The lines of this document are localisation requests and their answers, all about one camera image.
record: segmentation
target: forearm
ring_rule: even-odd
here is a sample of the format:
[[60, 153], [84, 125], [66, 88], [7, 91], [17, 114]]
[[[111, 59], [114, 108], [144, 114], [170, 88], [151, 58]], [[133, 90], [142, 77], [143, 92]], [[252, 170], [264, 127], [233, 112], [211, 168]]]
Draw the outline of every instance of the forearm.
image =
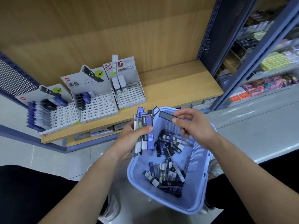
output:
[[256, 223], [293, 223], [298, 220], [299, 194], [222, 136], [218, 135], [209, 149]]
[[40, 224], [96, 223], [118, 163], [115, 150], [107, 150]]

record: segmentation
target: wooden back wall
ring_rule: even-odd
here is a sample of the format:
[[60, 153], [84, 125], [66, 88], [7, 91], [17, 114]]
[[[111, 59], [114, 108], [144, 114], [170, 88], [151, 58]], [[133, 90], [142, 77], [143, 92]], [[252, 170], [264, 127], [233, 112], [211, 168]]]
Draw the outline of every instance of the wooden back wall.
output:
[[1, 0], [0, 50], [39, 83], [134, 56], [139, 73], [195, 60], [215, 0]]

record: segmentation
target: red logo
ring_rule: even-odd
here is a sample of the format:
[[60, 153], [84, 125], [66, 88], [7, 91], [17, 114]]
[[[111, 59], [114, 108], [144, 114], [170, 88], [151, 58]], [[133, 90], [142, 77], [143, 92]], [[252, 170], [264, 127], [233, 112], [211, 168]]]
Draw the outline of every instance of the red logo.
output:
[[119, 61], [118, 62], [118, 67], [122, 67], [123, 66], [123, 62], [122, 61]]
[[110, 69], [112, 68], [112, 66], [111, 66], [110, 63], [108, 63], [108, 64], [105, 65], [105, 68], [106, 68], [106, 70], [108, 71], [108, 70], [110, 70]]

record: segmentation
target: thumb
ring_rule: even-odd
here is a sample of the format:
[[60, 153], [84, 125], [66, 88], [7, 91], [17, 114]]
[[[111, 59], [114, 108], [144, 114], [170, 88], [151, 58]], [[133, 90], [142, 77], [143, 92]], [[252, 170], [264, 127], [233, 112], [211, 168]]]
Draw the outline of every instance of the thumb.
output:
[[179, 119], [179, 118], [173, 118], [171, 120], [174, 124], [176, 124], [179, 127], [188, 129], [190, 127], [191, 121]]
[[152, 126], [147, 126], [147, 127], [142, 127], [138, 130], [135, 131], [135, 134], [138, 136], [138, 137], [141, 137], [142, 135], [145, 135], [145, 134], [148, 134], [149, 132], [151, 132], [153, 129]]

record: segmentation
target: blue plastic basket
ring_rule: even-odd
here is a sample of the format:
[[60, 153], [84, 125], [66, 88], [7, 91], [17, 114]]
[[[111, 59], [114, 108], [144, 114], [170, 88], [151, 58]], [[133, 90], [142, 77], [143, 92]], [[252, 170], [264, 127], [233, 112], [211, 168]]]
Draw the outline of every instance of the blue plastic basket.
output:
[[[177, 109], [162, 107], [160, 110], [172, 114]], [[172, 122], [159, 117], [158, 114], [154, 117], [153, 126], [155, 141], [158, 139], [159, 133], [163, 129], [181, 135], [179, 127]], [[154, 187], [143, 175], [144, 170], [148, 171], [150, 169], [149, 162], [153, 162], [155, 164], [165, 161], [166, 157], [164, 155], [157, 157], [156, 150], [145, 150], [142, 155], [132, 158], [127, 169], [129, 182], [135, 188], [163, 205], [187, 215], [198, 213], [204, 205], [204, 195], [208, 180], [207, 171], [211, 157], [210, 151], [201, 147], [192, 137], [190, 137], [190, 139], [194, 143], [193, 148], [185, 147], [181, 154], [176, 153], [172, 156], [173, 160], [177, 163], [181, 170], [187, 170], [186, 181], [180, 198]]]

